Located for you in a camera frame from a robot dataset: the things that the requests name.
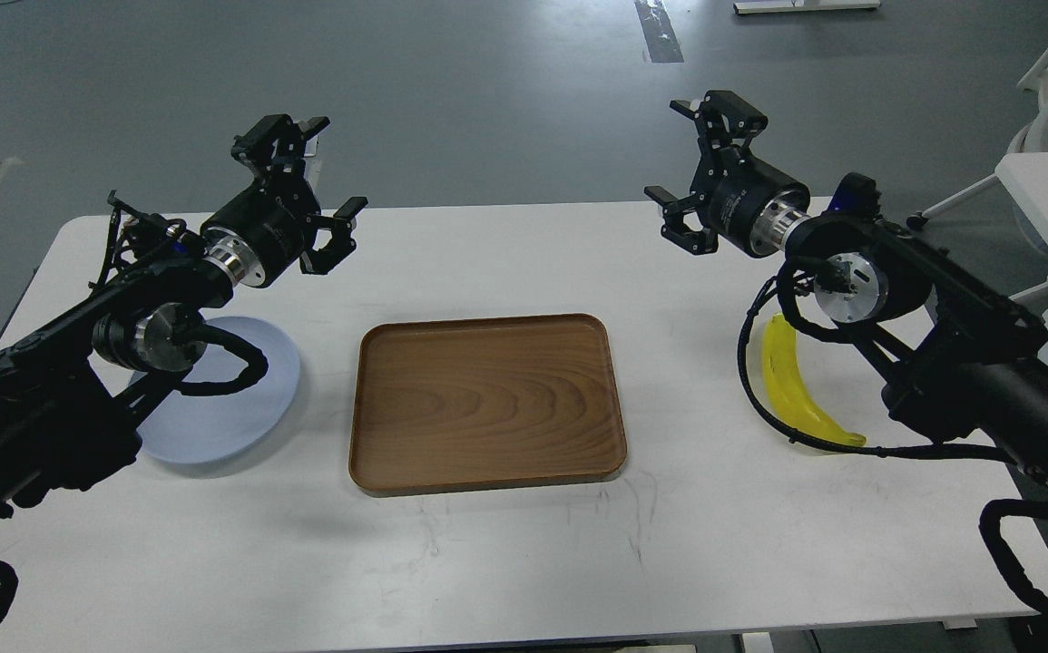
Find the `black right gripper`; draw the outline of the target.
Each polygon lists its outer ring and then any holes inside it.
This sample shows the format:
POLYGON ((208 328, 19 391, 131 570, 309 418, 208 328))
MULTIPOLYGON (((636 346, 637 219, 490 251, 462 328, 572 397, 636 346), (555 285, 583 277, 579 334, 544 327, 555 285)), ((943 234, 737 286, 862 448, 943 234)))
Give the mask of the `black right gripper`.
POLYGON ((661 236, 694 256, 718 251, 716 234, 754 258, 780 251, 774 215, 808 210, 811 195, 805 183, 752 156, 750 145, 769 117, 728 90, 709 90, 698 101, 673 99, 670 109, 693 123, 700 161, 689 197, 645 186, 645 197, 660 208, 661 236), (690 215, 698 216, 700 228, 689 226, 690 215))

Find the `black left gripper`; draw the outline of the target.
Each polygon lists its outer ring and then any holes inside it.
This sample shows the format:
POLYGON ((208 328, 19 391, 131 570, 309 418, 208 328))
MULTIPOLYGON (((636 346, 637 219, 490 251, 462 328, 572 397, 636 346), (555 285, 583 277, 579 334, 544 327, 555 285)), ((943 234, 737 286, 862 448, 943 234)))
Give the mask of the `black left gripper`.
POLYGON ((328 126, 328 116, 271 114, 233 138, 230 156, 250 170, 252 182, 201 223, 201 236, 210 244, 236 239, 250 252, 241 284, 269 287, 297 260, 303 274, 326 276, 357 249, 353 230, 367 197, 323 215, 307 179, 307 146, 328 126))

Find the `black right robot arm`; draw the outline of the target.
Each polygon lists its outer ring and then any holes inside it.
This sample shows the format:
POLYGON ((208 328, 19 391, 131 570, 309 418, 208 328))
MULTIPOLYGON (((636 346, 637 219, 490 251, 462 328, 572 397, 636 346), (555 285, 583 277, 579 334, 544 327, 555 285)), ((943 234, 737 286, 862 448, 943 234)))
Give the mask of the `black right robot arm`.
MULTIPOLYGON (((777 300, 802 335, 854 347, 885 380, 889 417, 927 439, 889 456, 1000 460, 1048 493, 1043 321, 885 219, 867 175, 846 175, 827 209, 810 214, 807 187, 751 151, 767 115, 735 92, 670 107, 693 124, 700 160, 685 197, 645 187, 665 240, 694 256, 723 240, 752 258, 780 255, 748 318, 777 300)), ((985 505, 985 544, 1016 580, 1022 568, 1000 539, 1005 517, 1048 521, 1048 501, 985 505)))

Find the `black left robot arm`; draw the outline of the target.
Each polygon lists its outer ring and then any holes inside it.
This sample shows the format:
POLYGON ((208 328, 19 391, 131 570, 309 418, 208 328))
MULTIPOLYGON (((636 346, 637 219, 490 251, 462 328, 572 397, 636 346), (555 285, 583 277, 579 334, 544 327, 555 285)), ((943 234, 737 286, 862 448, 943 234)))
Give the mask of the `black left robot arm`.
POLYGON ((274 114, 234 138, 252 183, 197 230, 109 195, 91 293, 0 350, 0 518, 128 466, 138 426, 171 393, 230 395, 265 376, 262 352, 201 311, 294 264, 324 276, 357 248, 367 199, 325 215, 307 179, 307 147, 330 122, 274 114))

